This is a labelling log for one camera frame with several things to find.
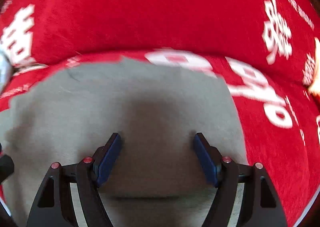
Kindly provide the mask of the light blue floral quilt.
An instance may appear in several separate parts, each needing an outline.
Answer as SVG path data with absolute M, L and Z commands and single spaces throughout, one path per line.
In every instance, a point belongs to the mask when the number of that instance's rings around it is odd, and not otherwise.
M 9 83 L 13 73 L 13 67 L 3 50 L 0 53 L 0 91 Z

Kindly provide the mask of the grey-brown knit garment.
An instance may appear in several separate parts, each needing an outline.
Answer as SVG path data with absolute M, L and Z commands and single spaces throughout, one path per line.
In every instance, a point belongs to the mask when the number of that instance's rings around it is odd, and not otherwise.
M 222 77 L 123 59 L 64 69 L 13 97 L 1 113 L 1 144 L 15 164 L 7 205 L 25 226 L 53 162 L 78 163 L 124 140 L 99 192 L 114 226 L 201 226 L 215 189 L 192 148 L 197 132 L 247 163 L 238 113 Z

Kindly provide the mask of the red wedding blanket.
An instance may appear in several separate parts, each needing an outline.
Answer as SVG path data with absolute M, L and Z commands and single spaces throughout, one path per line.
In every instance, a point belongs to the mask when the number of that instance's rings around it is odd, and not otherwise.
M 264 163 L 289 226 L 319 193 L 319 16 L 309 0 L 6 0 L 1 46 L 21 68 L 1 110 L 59 68 L 131 57 L 221 75 L 248 161 Z

